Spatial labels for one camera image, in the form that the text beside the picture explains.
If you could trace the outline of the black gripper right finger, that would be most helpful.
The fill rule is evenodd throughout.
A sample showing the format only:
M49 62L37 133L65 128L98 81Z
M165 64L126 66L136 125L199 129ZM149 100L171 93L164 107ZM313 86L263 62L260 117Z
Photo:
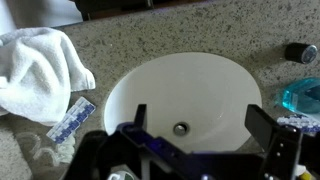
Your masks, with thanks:
M245 127L263 150L280 147L278 134L281 126L258 105L247 106Z

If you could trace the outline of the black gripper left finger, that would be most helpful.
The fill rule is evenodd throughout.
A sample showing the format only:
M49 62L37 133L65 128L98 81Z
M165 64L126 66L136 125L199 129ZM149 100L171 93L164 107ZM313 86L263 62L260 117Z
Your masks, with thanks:
M134 127L136 129L143 129L143 130L147 128L147 105L146 104L138 105L135 119L134 119Z

